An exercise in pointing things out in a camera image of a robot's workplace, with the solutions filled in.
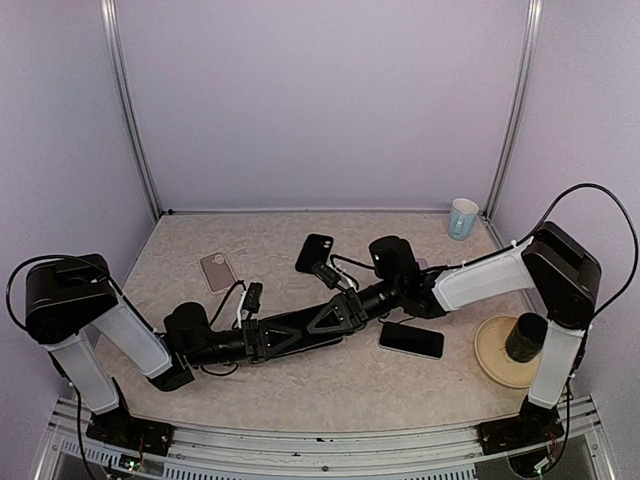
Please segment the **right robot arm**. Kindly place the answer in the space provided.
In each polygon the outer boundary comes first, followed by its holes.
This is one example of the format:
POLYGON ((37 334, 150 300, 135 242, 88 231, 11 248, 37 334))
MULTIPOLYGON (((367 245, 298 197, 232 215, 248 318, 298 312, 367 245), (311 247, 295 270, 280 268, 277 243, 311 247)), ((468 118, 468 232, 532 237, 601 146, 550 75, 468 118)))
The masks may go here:
POLYGON ((518 295, 542 314, 547 332, 528 391, 533 405, 515 416, 511 433, 531 444, 546 432, 551 424, 547 410, 558 404, 595 317, 602 276, 596 258, 551 221, 536 226, 524 240, 459 266, 422 269, 409 242, 395 235, 375 240, 369 252, 379 283, 334 296, 311 320, 308 332, 351 334, 397 307, 432 319, 493 297, 518 295))

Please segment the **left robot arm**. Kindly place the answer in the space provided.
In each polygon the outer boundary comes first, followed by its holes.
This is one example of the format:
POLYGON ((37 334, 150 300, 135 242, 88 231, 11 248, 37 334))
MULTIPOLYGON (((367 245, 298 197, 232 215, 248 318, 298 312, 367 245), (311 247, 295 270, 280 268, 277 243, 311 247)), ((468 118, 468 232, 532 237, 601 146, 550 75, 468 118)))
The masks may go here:
POLYGON ((187 302, 158 332, 126 297, 99 254, 43 255, 18 267, 25 277, 22 328, 42 345, 70 381, 81 402, 101 416, 102 430, 121 445, 140 434, 117 380, 95 353, 88 330, 115 346, 161 392, 194 382, 194 370, 214 364, 261 362, 297 350, 304 327, 293 315, 244 320, 236 329, 215 331, 204 307, 187 302))

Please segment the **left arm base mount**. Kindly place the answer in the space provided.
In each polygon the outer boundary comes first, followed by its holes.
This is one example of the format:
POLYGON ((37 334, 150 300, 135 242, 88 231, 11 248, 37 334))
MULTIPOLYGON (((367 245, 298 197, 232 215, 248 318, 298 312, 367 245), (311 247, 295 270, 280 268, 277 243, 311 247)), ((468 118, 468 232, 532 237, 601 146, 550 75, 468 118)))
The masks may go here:
POLYGON ((168 423, 132 416, 120 386, 112 379, 118 394, 115 409, 103 414, 91 414, 86 436, 105 444, 135 450, 139 454, 166 457, 174 427, 168 423))

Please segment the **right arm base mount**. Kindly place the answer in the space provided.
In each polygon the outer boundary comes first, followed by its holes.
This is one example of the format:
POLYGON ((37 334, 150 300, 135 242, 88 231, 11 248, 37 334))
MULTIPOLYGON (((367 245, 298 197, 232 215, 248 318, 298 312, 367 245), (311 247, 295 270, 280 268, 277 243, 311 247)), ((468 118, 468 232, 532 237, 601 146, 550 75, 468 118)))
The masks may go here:
POLYGON ((477 427, 484 455, 516 450, 565 435, 556 406, 546 409, 525 398, 517 415, 480 423, 477 427))

